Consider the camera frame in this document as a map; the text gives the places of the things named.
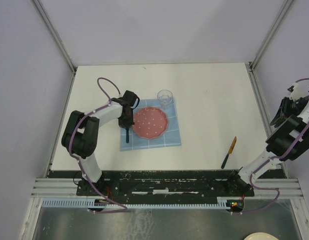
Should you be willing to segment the blue checked cloth placemat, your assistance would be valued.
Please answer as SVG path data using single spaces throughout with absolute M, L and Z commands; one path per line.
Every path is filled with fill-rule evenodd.
M 129 129 L 129 143 L 126 143 L 126 130 L 120 129 L 120 151 L 132 151 L 142 149 L 176 147 L 182 145 L 180 136 L 178 115 L 176 110 L 175 99 L 172 100 L 171 106 L 164 110 L 168 125 L 165 132 L 161 136 L 147 139 L 138 136 L 132 128 Z

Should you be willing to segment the green handled gold fork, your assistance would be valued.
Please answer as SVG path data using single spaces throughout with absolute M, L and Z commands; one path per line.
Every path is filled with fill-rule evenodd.
M 129 137 L 129 128 L 126 128 L 126 138 L 125 138 L 125 142 L 128 144 L 130 142 L 130 137 Z

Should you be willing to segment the clear plastic cup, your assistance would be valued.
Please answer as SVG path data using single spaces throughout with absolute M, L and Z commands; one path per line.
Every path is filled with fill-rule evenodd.
M 163 110 L 167 110 L 173 104 L 174 97 L 171 91 L 163 89 L 157 93 L 157 99 L 159 101 L 161 108 Z

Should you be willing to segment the right aluminium frame post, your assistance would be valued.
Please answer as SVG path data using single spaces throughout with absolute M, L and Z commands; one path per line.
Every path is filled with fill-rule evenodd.
M 277 32 L 279 31 L 281 25 L 283 24 L 284 20 L 288 16 L 290 10 L 292 9 L 295 0 L 284 0 L 273 23 L 270 26 L 269 31 L 267 32 L 265 38 L 263 39 L 259 49 L 256 52 L 256 55 L 253 61 L 249 64 L 250 69 L 254 70 L 259 63 L 261 62 L 263 56 L 265 55 L 268 47 L 270 46 L 271 42 L 275 38 Z

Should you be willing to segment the cream plate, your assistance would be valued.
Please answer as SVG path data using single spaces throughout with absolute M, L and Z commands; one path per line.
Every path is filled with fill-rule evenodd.
M 279 240 L 279 239 L 269 233 L 254 232 L 245 237 L 244 240 Z

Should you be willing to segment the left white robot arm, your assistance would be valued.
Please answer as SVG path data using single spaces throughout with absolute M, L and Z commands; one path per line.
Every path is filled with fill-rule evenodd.
M 82 177 L 89 181 L 87 188 L 94 195 L 100 195 L 105 190 L 105 182 L 100 179 L 102 170 L 94 154 L 99 128 L 117 119 L 118 126 L 125 130 L 125 142 L 128 143 L 129 131 L 134 125 L 133 111 L 139 103 L 140 98 L 134 92 L 127 90 L 122 97 L 111 98 L 109 103 L 95 110 L 88 113 L 74 110 L 69 116 L 61 145 L 72 158 L 76 159 Z

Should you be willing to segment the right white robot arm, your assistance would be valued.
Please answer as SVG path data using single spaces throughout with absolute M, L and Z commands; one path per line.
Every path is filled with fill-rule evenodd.
M 299 91 L 300 81 L 294 82 L 287 89 L 289 95 L 281 100 L 270 122 L 275 131 L 265 141 L 267 146 L 264 151 L 224 182 L 224 191 L 228 195 L 247 192 L 272 167 L 287 160 L 294 161 L 309 149 L 309 88 L 307 93 Z

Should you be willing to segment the green handled gold knife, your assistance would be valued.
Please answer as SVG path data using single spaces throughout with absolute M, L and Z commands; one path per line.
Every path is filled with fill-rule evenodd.
M 233 141 L 232 141 L 232 143 L 231 143 L 231 145 L 230 145 L 230 147 L 229 147 L 229 150 L 228 150 L 228 152 L 227 152 L 227 154 L 226 154 L 226 156 L 225 156 L 225 158 L 224 158 L 224 160 L 223 160 L 223 162 L 221 164 L 221 169 L 225 168 L 225 166 L 227 164 L 227 161 L 228 161 L 228 158 L 232 154 L 232 152 L 233 152 L 233 150 L 235 148 L 236 143 L 237 143 L 237 137 L 235 136 Z

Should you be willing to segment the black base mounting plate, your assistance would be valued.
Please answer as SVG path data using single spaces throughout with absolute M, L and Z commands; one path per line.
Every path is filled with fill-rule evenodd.
M 105 171 L 97 182 L 78 182 L 77 196 L 99 193 L 119 203 L 208 203 L 218 197 L 253 197 L 237 170 Z

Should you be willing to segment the left aluminium frame post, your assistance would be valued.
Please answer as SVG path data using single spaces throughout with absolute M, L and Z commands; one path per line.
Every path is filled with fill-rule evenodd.
M 49 32 L 50 36 L 52 37 L 52 40 L 54 41 L 57 49 L 61 53 L 63 59 L 65 60 L 67 66 L 69 67 L 70 71 L 75 73 L 77 70 L 77 67 L 74 65 L 73 61 L 71 60 L 71 57 L 69 53 L 66 50 L 66 47 L 61 39 L 61 37 L 58 34 L 58 31 L 54 27 L 48 12 L 45 10 L 45 7 L 41 0 L 31 0 L 31 3 L 33 4 L 34 8 L 36 9 L 38 15 L 40 16 L 40 19 L 43 21 L 47 31 Z

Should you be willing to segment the pink dotted plate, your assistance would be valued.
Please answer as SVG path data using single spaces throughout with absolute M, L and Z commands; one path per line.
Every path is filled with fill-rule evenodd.
M 158 107 L 143 107 L 133 115 L 133 132 L 140 138 L 152 140 L 160 137 L 168 128 L 167 115 Z

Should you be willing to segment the aluminium frame post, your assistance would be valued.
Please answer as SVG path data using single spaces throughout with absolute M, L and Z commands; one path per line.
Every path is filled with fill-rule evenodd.
M 61 53 L 63 59 L 65 60 L 67 66 L 69 67 L 70 71 L 75 73 L 77 70 L 77 67 L 74 65 L 73 61 L 71 60 L 71 57 L 69 53 L 66 50 L 66 47 L 61 39 L 61 37 L 58 34 L 58 31 L 54 27 L 48 12 L 45 10 L 45 7 L 41 0 L 31 0 L 31 3 L 33 4 L 34 8 L 36 9 L 38 15 L 40 16 L 40 19 L 43 21 L 47 31 L 49 32 L 50 36 L 52 37 L 52 40 L 54 41 L 57 49 Z
M 269 31 L 267 32 L 265 38 L 263 39 L 259 49 L 256 52 L 256 55 L 253 61 L 249 64 L 250 69 L 254 70 L 259 63 L 261 62 L 263 56 L 265 55 L 268 47 L 270 46 L 271 42 L 275 38 L 277 32 L 279 31 L 281 25 L 283 24 L 284 20 L 288 16 L 290 10 L 292 9 L 295 0 L 284 0 L 273 23 L 270 26 Z

